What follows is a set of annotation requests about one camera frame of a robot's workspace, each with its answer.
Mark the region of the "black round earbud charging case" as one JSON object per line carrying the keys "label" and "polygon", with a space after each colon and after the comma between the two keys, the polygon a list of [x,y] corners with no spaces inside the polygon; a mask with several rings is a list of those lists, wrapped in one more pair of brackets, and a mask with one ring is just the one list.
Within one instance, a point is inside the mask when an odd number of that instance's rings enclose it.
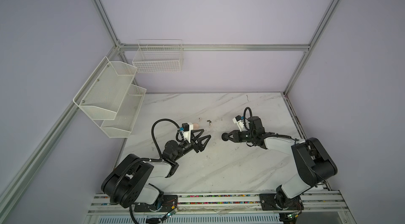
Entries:
{"label": "black round earbud charging case", "polygon": [[228,133],[223,133],[222,136],[221,136],[221,139],[223,141],[228,141],[229,140]]}

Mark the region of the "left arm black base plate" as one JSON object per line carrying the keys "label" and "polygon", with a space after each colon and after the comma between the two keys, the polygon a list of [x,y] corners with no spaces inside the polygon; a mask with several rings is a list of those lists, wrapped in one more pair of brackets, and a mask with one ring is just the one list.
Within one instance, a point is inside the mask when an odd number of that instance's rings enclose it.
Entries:
{"label": "left arm black base plate", "polygon": [[159,196],[152,204],[135,203],[132,205],[134,212],[169,212],[178,205],[178,196],[175,194],[167,194]]}

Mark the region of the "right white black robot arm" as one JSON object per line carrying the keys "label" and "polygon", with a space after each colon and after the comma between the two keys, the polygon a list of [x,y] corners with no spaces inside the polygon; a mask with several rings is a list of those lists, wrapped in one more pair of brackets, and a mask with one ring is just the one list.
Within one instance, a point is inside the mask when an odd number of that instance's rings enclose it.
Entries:
{"label": "right white black robot arm", "polygon": [[287,210],[299,200],[299,196],[338,173],[338,168],[317,138],[298,139],[289,135],[266,132],[258,116],[246,119],[237,116],[233,123],[237,130],[223,133],[223,141],[247,143],[250,147],[275,150],[293,157],[295,175],[276,188],[274,206]]}

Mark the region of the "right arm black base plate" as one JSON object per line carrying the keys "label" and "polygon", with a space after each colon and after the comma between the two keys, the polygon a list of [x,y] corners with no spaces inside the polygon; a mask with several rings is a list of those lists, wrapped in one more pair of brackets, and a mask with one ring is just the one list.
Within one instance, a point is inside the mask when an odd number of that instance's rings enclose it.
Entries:
{"label": "right arm black base plate", "polygon": [[262,193],[259,194],[259,201],[262,210],[303,210],[303,204],[299,196],[289,199],[278,193]]}

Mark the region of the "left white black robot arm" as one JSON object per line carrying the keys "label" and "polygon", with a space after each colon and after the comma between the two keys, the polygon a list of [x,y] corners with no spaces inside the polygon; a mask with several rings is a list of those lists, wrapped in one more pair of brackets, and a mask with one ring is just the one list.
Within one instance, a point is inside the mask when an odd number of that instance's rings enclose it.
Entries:
{"label": "left white black robot arm", "polygon": [[211,135],[204,130],[191,130],[182,142],[170,140],[165,144],[161,159],[140,158],[129,154],[105,178],[101,190],[110,198],[110,204],[129,208],[132,205],[148,206],[158,211],[163,203],[164,192],[152,185],[152,178],[169,178],[177,171],[178,159],[191,151],[203,152]]}

